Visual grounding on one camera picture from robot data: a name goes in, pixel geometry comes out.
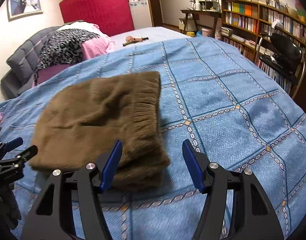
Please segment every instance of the gray sofa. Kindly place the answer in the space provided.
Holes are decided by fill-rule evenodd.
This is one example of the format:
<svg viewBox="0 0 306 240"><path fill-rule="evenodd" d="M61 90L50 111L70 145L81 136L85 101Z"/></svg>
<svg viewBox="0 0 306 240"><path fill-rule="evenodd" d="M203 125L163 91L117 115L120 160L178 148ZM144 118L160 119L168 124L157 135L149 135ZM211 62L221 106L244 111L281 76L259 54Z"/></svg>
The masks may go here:
<svg viewBox="0 0 306 240"><path fill-rule="evenodd" d="M49 27L35 33L6 60L11 70L1 79L1 88L7 99L16 98L32 87L43 43L47 35L58 28L60 26Z"/></svg>

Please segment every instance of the small sticker on wall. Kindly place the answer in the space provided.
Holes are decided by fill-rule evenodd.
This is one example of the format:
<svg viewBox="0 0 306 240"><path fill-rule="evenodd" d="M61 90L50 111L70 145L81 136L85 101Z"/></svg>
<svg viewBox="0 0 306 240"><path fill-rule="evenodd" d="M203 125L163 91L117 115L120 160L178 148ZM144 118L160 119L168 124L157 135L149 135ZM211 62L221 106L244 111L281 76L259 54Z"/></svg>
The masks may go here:
<svg viewBox="0 0 306 240"><path fill-rule="evenodd" d="M148 5L147 1L130 2L130 7L140 7L140 6L147 6L147 5Z"/></svg>

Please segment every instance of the chair backrest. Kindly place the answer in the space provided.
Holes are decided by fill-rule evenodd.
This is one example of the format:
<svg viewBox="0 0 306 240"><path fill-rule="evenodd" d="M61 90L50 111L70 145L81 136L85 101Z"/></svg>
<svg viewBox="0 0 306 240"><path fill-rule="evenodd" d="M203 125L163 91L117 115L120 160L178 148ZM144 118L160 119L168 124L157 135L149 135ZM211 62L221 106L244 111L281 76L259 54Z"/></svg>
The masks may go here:
<svg viewBox="0 0 306 240"><path fill-rule="evenodd" d="M292 65L297 67L303 57L301 48L294 44L289 38L278 33L272 33L270 38L272 45L278 52L291 61Z"/></svg>

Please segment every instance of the wooden floor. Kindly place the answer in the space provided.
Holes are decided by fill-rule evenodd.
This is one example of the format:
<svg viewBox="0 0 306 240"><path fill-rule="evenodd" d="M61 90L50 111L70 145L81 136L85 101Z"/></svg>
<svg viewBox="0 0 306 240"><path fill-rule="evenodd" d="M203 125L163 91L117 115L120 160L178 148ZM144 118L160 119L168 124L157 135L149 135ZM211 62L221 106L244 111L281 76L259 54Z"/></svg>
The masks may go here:
<svg viewBox="0 0 306 240"><path fill-rule="evenodd" d="M174 25L170 25L170 24L165 24L163 23L162 27L166 28L166 29L170 29L172 31L176 31L178 33L180 33L180 29L178 28L178 26L174 26Z"/></svg>

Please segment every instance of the red padded headboard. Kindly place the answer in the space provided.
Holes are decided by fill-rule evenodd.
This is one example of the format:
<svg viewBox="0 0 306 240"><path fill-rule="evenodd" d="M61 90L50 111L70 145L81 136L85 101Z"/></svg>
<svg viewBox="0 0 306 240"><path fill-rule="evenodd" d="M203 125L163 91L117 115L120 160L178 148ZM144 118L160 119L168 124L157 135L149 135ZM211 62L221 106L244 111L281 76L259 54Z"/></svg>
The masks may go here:
<svg viewBox="0 0 306 240"><path fill-rule="evenodd" d="M134 30L128 0L63 0L60 8L65 23L95 23L108 36Z"/></svg>

